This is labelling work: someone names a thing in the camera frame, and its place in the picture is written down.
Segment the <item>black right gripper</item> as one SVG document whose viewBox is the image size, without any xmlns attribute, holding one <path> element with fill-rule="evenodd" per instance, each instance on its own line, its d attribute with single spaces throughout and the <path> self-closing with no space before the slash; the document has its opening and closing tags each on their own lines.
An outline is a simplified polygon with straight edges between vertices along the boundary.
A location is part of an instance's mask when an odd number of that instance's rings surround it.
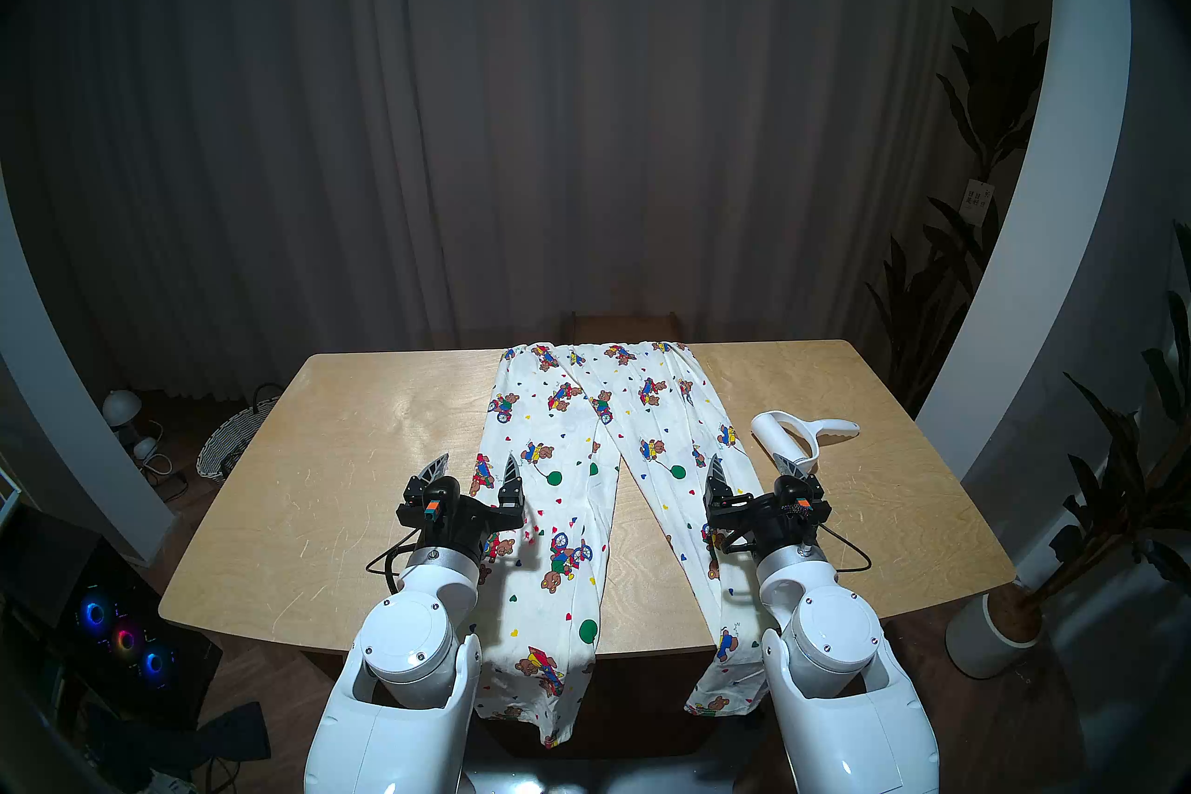
<svg viewBox="0 0 1191 794">
<path fill-rule="evenodd" d="M 704 506 L 717 554 L 768 557 L 782 548 L 817 548 L 817 530 L 830 517 L 822 486 L 781 454 L 774 465 L 781 476 L 772 492 L 732 496 L 719 454 L 711 457 Z"/>
</svg>

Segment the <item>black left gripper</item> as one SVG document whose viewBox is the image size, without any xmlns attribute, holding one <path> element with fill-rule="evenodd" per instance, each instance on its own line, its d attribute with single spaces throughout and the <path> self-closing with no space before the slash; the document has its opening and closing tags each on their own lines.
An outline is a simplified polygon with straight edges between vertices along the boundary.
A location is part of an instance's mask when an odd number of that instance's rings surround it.
<svg viewBox="0 0 1191 794">
<path fill-rule="evenodd" d="M 491 507 L 463 495 L 456 479 L 445 476 L 449 454 L 426 464 L 409 479 L 398 520 L 419 533 L 414 550 L 447 549 L 480 562 L 491 534 L 523 529 L 523 480 L 515 454 L 509 454 L 499 492 L 499 504 Z"/>
</svg>

